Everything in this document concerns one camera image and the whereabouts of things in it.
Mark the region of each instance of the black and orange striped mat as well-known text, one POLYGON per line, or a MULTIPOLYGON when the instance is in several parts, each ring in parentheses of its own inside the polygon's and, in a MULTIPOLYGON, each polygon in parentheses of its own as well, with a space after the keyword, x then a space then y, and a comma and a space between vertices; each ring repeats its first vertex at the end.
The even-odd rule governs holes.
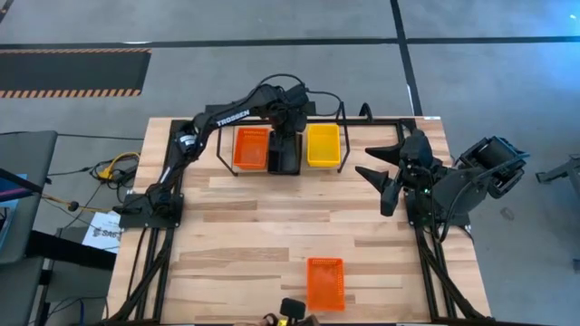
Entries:
POLYGON ((138 96, 151 49, 0 50, 0 98, 138 96))

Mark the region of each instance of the yellow cable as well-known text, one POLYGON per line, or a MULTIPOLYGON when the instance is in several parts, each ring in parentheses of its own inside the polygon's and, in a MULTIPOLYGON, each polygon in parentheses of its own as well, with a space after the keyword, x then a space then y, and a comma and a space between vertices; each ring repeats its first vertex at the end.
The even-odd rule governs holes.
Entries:
POLYGON ((111 180, 112 179, 112 169, 115 167, 115 163, 117 163, 117 161, 119 159, 124 158, 124 157, 128 157, 128 156, 136 156, 137 158, 140 158, 140 155, 137 152, 121 153, 121 154, 117 155, 117 157, 112 160, 111 164, 109 164, 108 167, 106 167, 103 171, 98 172, 97 176, 99 176, 101 179, 104 179, 104 180, 111 180))

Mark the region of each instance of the label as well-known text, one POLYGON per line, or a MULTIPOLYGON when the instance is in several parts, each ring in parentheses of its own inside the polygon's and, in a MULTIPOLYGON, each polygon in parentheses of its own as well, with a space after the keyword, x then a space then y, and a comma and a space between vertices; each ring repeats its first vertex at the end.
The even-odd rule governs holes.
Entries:
POLYGON ((228 124, 228 123, 230 123, 230 122, 234 122, 234 121, 236 121, 236 120, 240 120, 240 119, 242 119, 242 118, 244 118, 244 117, 247 117, 248 115, 250 115, 250 110, 244 110, 244 111, 241 111, 241 112, 239 112, 239 113, 236 113, 236 114, 234 114, 234 115, 233 115, 233 116, 231 116, 231 117, 227 117, 227 118, 225 118, 225 119, 219 120, 219 121, 217 122, 217 126, 218 126, 218 127, 225 126, 225 125, 227 125, 227 124, 228 124))

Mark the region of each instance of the white paper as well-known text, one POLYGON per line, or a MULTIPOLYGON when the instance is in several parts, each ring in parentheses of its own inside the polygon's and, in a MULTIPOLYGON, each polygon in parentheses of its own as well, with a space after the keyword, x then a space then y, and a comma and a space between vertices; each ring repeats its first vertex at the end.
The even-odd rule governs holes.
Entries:
POLYGON ((82 244, 117 254, 121 243, 120 218, 115 212, 95 213, 82 244))

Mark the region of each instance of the small yellow object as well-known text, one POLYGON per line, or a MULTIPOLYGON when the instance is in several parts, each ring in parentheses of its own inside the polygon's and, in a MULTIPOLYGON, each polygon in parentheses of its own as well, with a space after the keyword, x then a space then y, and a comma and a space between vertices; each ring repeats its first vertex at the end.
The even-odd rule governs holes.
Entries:
POLYGON ((338 125, 314 124, 308 126, 308 165, 332 168, 341 163, 341 138, 338 125))

